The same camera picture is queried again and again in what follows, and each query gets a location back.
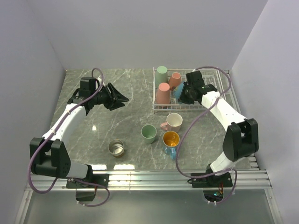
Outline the blue flowered mug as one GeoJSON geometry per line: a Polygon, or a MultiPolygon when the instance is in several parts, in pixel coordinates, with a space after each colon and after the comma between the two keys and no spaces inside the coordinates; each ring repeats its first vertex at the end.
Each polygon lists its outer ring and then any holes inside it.
{"type": "Polygon", "coordinates": [[[181,96],[183,87],[184,87],[184,83],[181,83],[180,85],[178,85],[177,87],[174,88],[173,96],[176,100],[178,100],[179,97],[181,96]]]}

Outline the brown-pink ceramic mug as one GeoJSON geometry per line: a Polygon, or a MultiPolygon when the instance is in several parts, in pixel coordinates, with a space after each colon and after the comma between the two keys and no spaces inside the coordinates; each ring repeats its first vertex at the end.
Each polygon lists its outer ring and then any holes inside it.
{"type": "Polygon", "coordinates": [[[179,72],[173,72],[168,81],[168,84],[170,86],[170,89],[173,90],[177,86],[179,86],[181,82],[182,82],[181,74],[179,72]]]}

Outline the tall pink plastic cup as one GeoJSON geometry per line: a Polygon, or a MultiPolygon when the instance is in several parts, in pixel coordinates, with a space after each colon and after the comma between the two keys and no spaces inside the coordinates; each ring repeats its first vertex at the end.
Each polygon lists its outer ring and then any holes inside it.
{"type": "Polygon", "coordinates": [[[171,102],[171,91],[168,83],[161,83],[157,89],[156,103],[166,105],[171,102]]]}

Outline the tall green plastic cup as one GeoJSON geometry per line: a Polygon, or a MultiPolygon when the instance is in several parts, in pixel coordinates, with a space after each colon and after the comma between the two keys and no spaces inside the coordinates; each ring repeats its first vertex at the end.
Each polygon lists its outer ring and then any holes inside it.
{"type": "Polygon", "coordinates": [[[157,85],[168,82],[168,69],[165,66],[157,67],[155,73],[155,82],[157,85]]]}

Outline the short green plastic cup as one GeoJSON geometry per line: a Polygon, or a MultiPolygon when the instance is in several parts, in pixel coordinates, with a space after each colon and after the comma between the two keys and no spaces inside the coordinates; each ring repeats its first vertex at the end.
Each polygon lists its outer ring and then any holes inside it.
{"type": "Polygon", "coordinates": [[[151,144],[155,141],[157,130],[153,125],[145,125],[141,129],[141,135],[146,144],[151,144]]]}

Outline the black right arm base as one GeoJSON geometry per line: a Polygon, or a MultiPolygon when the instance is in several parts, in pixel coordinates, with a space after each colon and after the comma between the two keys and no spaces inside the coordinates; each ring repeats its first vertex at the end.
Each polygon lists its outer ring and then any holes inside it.
{"type": "Polygon", "coordinates": [[[234,192],[236,185],[236,182],[232,182],[230,173],[212,175],[200,179],[191,178],[187,182],[192,185],[192,188],[203,188],[204,198],[208,203],[213,204],[224,202],[224,188],[232,187],[232,192],[228,194],[230,196],[234,192]]]}

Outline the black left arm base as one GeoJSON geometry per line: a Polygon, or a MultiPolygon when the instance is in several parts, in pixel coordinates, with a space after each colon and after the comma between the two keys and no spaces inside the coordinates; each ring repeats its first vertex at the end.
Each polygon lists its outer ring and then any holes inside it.
{"type": "Polygon", "coordinates": [[[110,191],[108,189],[109,174],[95,174],[92,178],[87,179],[68,179],[66,188],[74,189],[76,191],[76,200],[79,204],[86,207],[96,207],[103,205],[110,198],[110,191]],[[93,202],[96,198],[97,191],[103,189],[107,192],[107,197],[99,204],[85,204],[93,202]]]}

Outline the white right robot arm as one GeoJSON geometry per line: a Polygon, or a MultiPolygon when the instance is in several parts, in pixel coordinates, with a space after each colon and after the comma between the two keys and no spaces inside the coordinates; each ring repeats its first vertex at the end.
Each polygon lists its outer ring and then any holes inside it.
{"type": "Polygon", "coordinates": [[[248,119],[236,111],[212,84],[205,84],[199,70],[186,74],[186,81],[178,98],[184,104],[198,102],[207,112],[211,112],[226,131],[222,144],[222,153],[213,161],[206,175],[190,176],[190,178],[204,178],[210,186],[217,186],[222,181],[222,175],[232,169],[241,159],[259,150],[258,123],[255,119],[248,119]]]}

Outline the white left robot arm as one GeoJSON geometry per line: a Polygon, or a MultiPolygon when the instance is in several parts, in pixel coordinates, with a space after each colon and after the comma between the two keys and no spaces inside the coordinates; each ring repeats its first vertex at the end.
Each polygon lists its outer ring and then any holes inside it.
{"type": "Polygon", "coordinates": [[[68,100],[63,114],[53,127],[42,137],[31,140],[28,173],[55,178],[77,178],[82,187],[92,186],[94,176],[91,174],[91,166],[72,162],[66,144],[94,106],[104,105],[112,111],[123,107],[128,101],[111,83],[104,85],[94,77],[81,78],[80,87],[68,100]]]}

